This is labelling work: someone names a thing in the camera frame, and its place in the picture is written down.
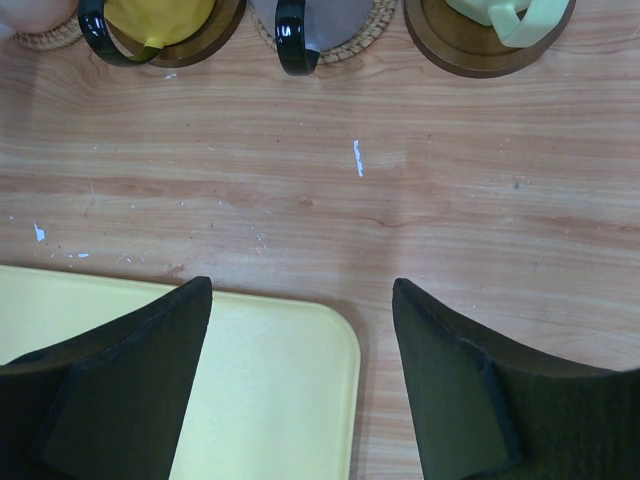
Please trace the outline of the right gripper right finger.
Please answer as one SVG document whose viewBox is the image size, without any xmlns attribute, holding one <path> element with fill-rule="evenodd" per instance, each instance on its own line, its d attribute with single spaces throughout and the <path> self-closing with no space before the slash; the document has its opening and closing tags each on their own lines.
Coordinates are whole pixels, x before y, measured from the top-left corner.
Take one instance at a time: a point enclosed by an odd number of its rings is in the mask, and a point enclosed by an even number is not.
<svg viewBox="0 0 640 480">
<path fill-rule="evenodd" d="M 638 477 L 637 369 L 541 352 L 404 278 L 392 313 L 425 478 Z"/>
</svg>

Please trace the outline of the woven rattan coaster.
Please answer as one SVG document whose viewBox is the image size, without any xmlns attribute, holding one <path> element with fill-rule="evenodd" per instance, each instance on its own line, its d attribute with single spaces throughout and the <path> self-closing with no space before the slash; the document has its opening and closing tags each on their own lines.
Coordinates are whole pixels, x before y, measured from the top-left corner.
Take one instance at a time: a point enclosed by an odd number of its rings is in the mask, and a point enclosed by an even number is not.
<svg viewBox="0 0 640 480">
<path fill-rule="evenodd" d="M 31 51 L 52 52 L 74 45 L 82 36 L 77 12 L 74 11 L 68 19 L 55 28 L 40 33 L 16 33 L 12 39 L 21 47 Z"/>
<path fill-rule="evenodd" d="M 317 66 L 319 64 L 339 62 L 359 54 L 369 47 L 385 31 L 393 17 L 393 14 L 395 13 L 397 3 L 395 1 L 373 2 L 373 9 L 368 16 L 365 25 L 361 27 L 356 35 L 344 44 L 321 53 Z M 269 46 L 276 50 L 275 40 L 266 32 L 265 27 L 257 19 L 257 14 L 254 12 L 252 6 L 251 12 L 259 34 Z"/>
</svg>

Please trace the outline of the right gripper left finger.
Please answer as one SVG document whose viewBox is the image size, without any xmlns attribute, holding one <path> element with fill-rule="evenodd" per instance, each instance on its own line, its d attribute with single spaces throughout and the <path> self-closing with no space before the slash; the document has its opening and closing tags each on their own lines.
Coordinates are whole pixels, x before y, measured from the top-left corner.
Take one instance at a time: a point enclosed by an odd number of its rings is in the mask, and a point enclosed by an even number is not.
<svg viewBox="0 0 640 480">
<path fill-rule="evenodd" d="M 2 365 L 2 478 L 168 478 L 212 296 L 198 276 Z"/>
</svg>

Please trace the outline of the yellow transparent mug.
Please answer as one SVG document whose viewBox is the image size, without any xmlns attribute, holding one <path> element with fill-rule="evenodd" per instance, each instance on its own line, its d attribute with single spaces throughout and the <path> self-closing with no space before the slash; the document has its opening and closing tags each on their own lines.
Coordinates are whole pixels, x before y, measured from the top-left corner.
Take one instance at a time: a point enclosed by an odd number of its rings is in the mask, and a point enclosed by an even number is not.
<svg viewBox="0 0 640 480">
<path fill-rule="evenodd" d="M 214 0 L 83 0 L 77 19 L 86 43 L 110 65 L 131 67 L 156 58 L 167 47 L 196 33 L 211 15 Z M 142 45 L 135 55 L 124 55 L 109 28 L 116 27 Z"/>
</svg>

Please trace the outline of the purple mug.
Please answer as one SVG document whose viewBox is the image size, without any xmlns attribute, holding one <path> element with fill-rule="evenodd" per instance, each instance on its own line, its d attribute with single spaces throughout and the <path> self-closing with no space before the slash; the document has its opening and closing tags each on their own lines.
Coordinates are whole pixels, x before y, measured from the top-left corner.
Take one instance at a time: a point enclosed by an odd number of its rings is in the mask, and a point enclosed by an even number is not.
<svg viewBox="0 0 640 480">
<path fill-rule="evenodd" d="M 257 19 L 275 40 L 290 76 L 314 72 L 320 54 L 350 40 L 365 25 L 372 0 L 256 0 Z"/>
</svg>

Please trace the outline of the brown wooden coaster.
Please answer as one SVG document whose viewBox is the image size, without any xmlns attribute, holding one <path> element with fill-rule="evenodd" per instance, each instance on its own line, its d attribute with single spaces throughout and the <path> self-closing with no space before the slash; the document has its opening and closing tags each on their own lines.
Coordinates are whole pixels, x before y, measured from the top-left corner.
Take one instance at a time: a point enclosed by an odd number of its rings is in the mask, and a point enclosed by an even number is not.
<svg viewBox="0 0 640 480">
<path fill-rule="evenodd" d="M 214 9 L 204 25 L 189 38 L 165 47 L 161 53 L 148 62 L 163 68 L 177 68 L 198 63 L 219 50 L 236 30 L 246 3 L 241 0 L 215 1 Z M 118 42 L 126 47 L 132 56 L 140 52 L 142 45 L 126 36 L 116 27 L 111 32 Z"/>
<path fill-rule="evenodd" d="M 528 48 L 501 44 L 492 27 L 480 25 L 446 1 L 405 1 L 404 19 L 416 47 L 438 67 L 469 78 L 495 78 L 515 73 L 537 61 L 559 38 L 575 8 L 569 6 L 560 23 Z"/>
</svg>

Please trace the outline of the white green mug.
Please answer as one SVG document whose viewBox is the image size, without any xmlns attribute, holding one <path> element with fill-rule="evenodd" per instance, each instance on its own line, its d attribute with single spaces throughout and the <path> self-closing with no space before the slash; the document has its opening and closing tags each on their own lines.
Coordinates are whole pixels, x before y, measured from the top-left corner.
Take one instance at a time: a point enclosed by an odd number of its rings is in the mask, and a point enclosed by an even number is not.
<svg viewBox="0 0 640 480">
<path fill-rule="evenodd" d="M 528 48 L 559 25 L 568 0 L 446 0 L 472 21 L 492 27 L 502 45 Z"/>
</svg>

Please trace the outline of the pink mug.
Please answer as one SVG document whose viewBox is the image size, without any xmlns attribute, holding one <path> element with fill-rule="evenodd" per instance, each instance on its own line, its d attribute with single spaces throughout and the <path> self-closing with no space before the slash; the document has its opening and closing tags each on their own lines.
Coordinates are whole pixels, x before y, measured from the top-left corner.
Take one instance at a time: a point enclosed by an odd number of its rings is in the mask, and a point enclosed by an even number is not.
<svg viewBox="0 0 640 480">
<path fill-rule="evenodd" d="M 51 30 L 66 21 L 77 5 L 75 0 L 1 0 L 1 38 Z"/>
</svg>

